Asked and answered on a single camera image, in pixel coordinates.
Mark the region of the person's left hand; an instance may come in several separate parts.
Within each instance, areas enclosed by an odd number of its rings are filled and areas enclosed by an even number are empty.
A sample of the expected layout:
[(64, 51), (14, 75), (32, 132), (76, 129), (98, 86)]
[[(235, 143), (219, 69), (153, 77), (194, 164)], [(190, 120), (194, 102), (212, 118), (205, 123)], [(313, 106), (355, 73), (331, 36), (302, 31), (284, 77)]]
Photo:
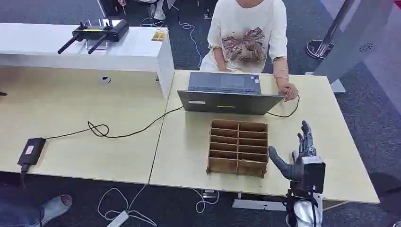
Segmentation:
[(287, 79), (277, 78), (276, 84), (278, 86), (279, 92), (284, 95), (285, 101), (293, 100), (298, 97), (298, 89)]

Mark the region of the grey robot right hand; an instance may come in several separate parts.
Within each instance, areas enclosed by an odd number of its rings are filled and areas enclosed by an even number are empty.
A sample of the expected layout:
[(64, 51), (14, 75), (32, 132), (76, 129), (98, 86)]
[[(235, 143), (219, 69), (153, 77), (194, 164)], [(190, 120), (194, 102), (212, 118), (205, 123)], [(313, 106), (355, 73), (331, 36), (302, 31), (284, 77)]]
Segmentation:
[(278, 154), (273, 146), (268, 147), (269, 157), (273, 161), (274, 165), (282, 173), (282, 175), (292, 181), (302, 181), (304, 170), (302, 167), (303, 157), (317, 156), (316, 149), (313, 143), (312, 129), (310, 125), (303, 120), (301, 133), (298, 133), (299, 147), (298, 150), (292, 152), (293, 164), (287, 164)]

